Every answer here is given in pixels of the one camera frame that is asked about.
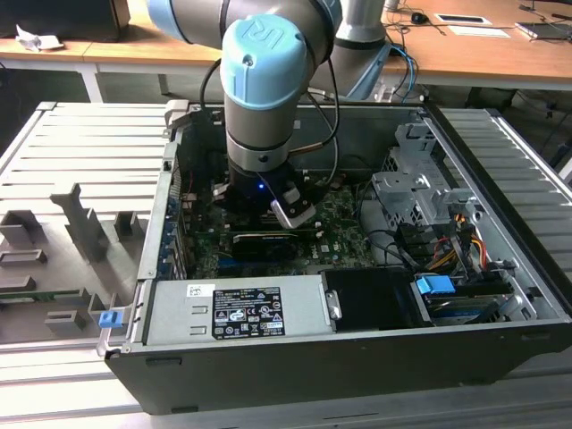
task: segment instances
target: blue latch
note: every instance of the blue latch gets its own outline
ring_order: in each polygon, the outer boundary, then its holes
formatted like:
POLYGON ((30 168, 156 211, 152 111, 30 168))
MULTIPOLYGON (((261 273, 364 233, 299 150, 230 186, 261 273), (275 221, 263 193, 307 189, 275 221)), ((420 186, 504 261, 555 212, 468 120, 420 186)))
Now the blue latch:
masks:
POLYGON ((121 328, 123 326, 123 312, 118 310, 104 311, 99 317, 99 327, 121 328))
POLYGON ((455 286, 448 275, 424 275, 416 283, 422 294, 455 293, 455 286))

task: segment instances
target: power supply label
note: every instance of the power supply label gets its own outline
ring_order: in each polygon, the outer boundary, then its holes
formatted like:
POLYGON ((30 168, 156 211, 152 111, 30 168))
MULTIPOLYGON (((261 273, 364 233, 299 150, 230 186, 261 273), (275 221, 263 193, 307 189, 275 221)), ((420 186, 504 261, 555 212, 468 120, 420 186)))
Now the power supply label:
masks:
POLYGON ((214 291, 213 337, 216 340, 285 333, 280 288, 214 291))

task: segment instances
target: motherboard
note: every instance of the motherboard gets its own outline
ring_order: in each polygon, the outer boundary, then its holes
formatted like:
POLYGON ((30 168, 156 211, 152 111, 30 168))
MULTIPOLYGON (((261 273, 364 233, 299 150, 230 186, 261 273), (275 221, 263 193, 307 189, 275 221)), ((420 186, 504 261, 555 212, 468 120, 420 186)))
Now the motherboard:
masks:
POLYGON ((228 212, 213 202, 212 187, 197 190, 194 201, 183 204, 190 278, 303 275, 375 265, 349 185, 328 192, 316 216, 293 231, 284 230, 272 212, 255 222, 228 212))

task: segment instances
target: white table leg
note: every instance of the white table leg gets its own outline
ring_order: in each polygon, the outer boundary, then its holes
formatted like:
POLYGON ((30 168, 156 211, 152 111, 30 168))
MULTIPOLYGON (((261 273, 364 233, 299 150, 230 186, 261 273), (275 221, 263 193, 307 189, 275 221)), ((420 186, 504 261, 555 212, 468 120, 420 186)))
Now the white table leg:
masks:
POLYGON ((91 103, 103 103, 105 98, 105 93, 102 89, 102 85, 98 80, 97 67, 95 64, 80 64, 77 67, 78 73, 81 74, 83 83, 88 91, 89 101, 91 103))
POLYGON ((169 90, 169 82, 167 82, 167 75, 158 74, 157 77, 159 78, 159 88, 161 89, 161 95, 168 96, 171 94, 171 91, 169 90))

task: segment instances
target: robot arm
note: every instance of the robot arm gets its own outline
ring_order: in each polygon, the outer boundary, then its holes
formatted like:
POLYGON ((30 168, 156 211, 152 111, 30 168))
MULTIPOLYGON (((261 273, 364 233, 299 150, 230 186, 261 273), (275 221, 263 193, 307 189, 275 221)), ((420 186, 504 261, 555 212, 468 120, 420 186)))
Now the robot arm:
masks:
MULTIPOLYGON (((369 95, 366 87, 379 75, 383 1, 346 0, 344 6, 354 12, 341 25, 339 0, 148 0, 149 14, 163 31, 223 50, 229 195, 253 211, 270 204, 284 228, 297 228, 315 213, 311 195, 288 163, 300 96, 314 77, 313 86, 330 90, 332 77, 324 63, 331 57, 347 64, 338 66, 348 74, 341 79, 342 94, 369 95), (354 3, 379 9, 377 23, 370 26, 376 29, 356 24, 354 3), (356 61, 351 62, 351 52, 356 61)), ((371 12, 366 21, 372 20, 371 12)))

